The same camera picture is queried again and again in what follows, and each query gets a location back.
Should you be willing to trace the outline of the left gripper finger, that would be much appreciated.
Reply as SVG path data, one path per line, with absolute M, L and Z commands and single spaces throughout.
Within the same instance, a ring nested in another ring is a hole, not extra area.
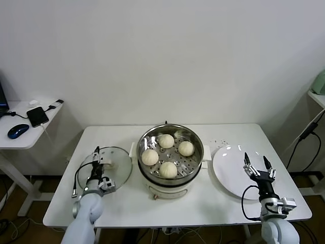
M 92 163 L 99 164 L 101 162 L 100 147 L 97 146 L 92 153 Z

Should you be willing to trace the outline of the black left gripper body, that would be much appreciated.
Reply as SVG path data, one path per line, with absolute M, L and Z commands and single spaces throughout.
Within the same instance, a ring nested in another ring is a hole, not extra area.
M 91 180 L 101 180 L 103 175 L 103 165 L 100 163 L 92 163 Z

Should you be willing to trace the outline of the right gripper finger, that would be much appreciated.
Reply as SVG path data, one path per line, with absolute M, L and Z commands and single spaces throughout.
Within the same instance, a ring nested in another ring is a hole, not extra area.
M 245 152 L 244 153 L 244 171 L 246 174 L 251 177 L 251 176 L 260 176 L 260 173 L 253 167 L 253 165 L 250 162 L 248 154 Z
M 269 178 L 275 179 L 276 176 L 276 170 L 272 168 L 272 165 L 270 161 L 266 158 L 266 156 L 263 156 L 265 167 L 269 173 Z

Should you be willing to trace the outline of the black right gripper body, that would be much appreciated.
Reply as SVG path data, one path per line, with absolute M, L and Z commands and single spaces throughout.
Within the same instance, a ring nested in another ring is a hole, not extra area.
M 270 177 L 266 171 L 258 170 L 258 175 L 252 174 L 250 179 L 257 183 L 260 198 L 276 198 L 272 183 L 274 178 Z

